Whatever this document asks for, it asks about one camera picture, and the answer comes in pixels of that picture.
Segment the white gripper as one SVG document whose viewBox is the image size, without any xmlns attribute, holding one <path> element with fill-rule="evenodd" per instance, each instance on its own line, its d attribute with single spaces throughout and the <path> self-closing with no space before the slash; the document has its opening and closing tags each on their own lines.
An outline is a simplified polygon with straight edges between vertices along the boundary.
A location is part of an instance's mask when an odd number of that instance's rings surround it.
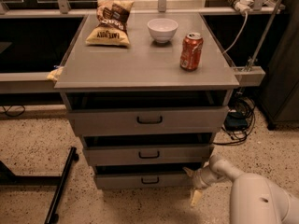
<svg viewBox="0 0 299 224">
<path fill-rule="evenodd" d="M 210 166 L 192 170 L 184 167 L 183 170 L 187 176 L 192 178 L 195 189 L 191 191 L 190 206 L 195 207 L 203 196 L 202 189 L 207 189 L 215 183 L 219 183 L 225 179 L 225 176 L 214 171 Z"/>
</svg>

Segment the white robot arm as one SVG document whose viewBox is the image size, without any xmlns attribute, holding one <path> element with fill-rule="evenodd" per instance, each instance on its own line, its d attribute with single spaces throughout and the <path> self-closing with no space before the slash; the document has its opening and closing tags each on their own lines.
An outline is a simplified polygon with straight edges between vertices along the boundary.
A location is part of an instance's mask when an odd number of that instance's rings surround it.
<svg viewBox="0 0 299 224">
<path fill-rule="evenodd" d="M 230 224 L 299 224 L 299 199 L 271 180 L 245 173 L 225 158 L 213 155 L 206 167 L 196 171 L 184 167 L 192 180 L 191 206 L 196 206 L 203 191 L 228 179 Z"/>
</svg>

